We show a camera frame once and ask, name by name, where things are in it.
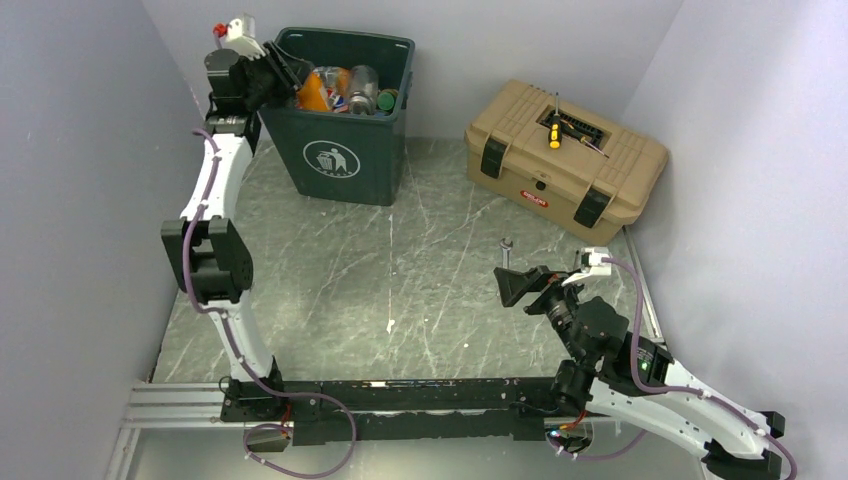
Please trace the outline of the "orange bottle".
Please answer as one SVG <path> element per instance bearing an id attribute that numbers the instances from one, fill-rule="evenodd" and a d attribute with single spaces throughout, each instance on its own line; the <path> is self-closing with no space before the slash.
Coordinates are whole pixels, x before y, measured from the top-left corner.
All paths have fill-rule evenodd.
<path id="1" fill-rule="evenodd" d="M 331 110 L 329 97 L 324 83 L 315 71 L 308 74 L 302 87 L 296 93 L 299 109 L 314 112 Z"/>

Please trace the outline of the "clear bottle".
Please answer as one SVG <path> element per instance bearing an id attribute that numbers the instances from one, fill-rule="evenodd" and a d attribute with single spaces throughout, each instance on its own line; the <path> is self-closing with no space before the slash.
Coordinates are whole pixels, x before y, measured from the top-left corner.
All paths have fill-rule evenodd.
<path id="1" fill-rule="evenodd" d="M 379 76 L 368 65 L 356 65 L 350 70 L 347 89 L 349 112 L 354 115 L 373 115 L 377 110 Z"/>

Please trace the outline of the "pepsi bottle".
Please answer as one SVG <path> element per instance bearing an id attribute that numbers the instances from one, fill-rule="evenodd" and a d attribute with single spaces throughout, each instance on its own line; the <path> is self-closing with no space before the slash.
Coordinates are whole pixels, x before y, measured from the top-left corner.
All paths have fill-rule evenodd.
<path id="1" fill-rule="evenodd" d="M 346 105 L 350 71 L 338 66 L 320 66 L 313 70 L 319 80 L 319 95 L 328 111 Z"/>

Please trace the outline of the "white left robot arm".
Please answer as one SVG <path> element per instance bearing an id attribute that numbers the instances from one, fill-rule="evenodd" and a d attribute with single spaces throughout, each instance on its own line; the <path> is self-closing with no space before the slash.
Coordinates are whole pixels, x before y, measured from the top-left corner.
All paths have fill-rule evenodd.
<path id="1" fill-rule="evenodd" d="M 288 394 L 258 330 L 251 307 L 253 258 L 234 217 L 256 154 L 261 109 L 291 100 L 313 65 L 274 42 L 227 40 L 206 56 L 205 66 L 209 108 L 203 125 L 192 131 L 203 141 L 202 166 L 188 203 L 177 218 L 163 222 L 160 235 L 179 289 L 218 332 L 232 382 L 254 384 L 248 407 L 272 420 L 285 411 Z"/>

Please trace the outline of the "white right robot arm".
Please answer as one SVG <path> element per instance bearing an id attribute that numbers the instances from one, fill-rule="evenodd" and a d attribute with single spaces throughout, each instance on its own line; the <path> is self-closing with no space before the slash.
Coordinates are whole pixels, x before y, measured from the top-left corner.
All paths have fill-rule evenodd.
<path id="1" fill-rule="evenodd" d="M 661 436 L 700 459 L 720 479 L 793 479 L 795 460 L 781 444 L 785 419 L 775 411 L 744 408 L 718 393 L 640 333 L 642 314 L 627 319 L 603 298 L 582 301 L 590 279 L 627 271 L 613 257 L 585 255 L 570 272 L 546 266 L 494 270 L 501 302 L 511 307 L 529 293 L 528 315 L 545 316 L 569 354 L 551 388 L 557 411 L 616 417 Z"/>

